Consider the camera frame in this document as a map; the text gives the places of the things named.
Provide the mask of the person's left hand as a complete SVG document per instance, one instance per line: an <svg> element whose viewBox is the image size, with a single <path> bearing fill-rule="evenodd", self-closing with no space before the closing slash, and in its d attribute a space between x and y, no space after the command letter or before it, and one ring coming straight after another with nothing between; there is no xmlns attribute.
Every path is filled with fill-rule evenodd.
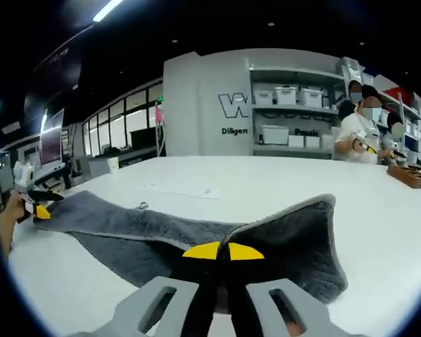
<svg viewBox="0 0 421 337"><path fill-rule="evenodd" d="M4 210L0 213L0 225L12 226L25 215L24 201L19 192L13 191Z"/></svg>

